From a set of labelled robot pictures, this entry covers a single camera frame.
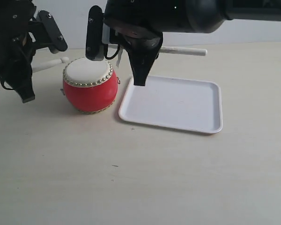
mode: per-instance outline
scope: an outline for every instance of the white wall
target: white wall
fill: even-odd
[[[107,0],[33,0],[53,14],[70,48],[84,48],[89,9]],[[165,34],[164,45],[281,41],[281,22],[231,21],[213,34]]]

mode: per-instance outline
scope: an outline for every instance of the white tray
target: white tray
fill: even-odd
[[[145,87],[128,89],[119,110],[122,120],[215,134],[222,130],[222,99],[213,82],[149,76]]]

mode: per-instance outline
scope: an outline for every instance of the white drumhead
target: white drumhead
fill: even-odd
[[[65,69],[66,78],[74,83],[94,83],[102,80],[110,72],[111,66],[105,60],[91,61],[87,58],[71,62]]]

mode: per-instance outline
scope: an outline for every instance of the drum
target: drum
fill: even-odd
[[[108,61],[90,61],[83,57],[64,69],[63,91],[79,111],[98,113],[114,102],[118,78]]]

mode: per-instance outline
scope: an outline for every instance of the drumstick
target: drumstick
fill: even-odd
[[[109,45],[112,49],[117,49],[117,45]],[[177,55],[194,55],[194,56],[207,56],[206,49],[197,48],[182,48],[182,47],[161,47],[159,53],[177,54]]]
[[[42,70],[45,70],[45,69],[50,69],[50,68],[52,68],[54,66],[57,66],[59,64],[68,63],[69,61],[70,61],[70,59],[68,57],[63,57],[63,58],[58,59],[58,60],[51,60],[51,61],[48,61],[48,62],[43,62],[43,63],[38,64],[37,66],[33,67],[32,72],[36,73],[36,72],[39,72],[39,71],[42,71]]]

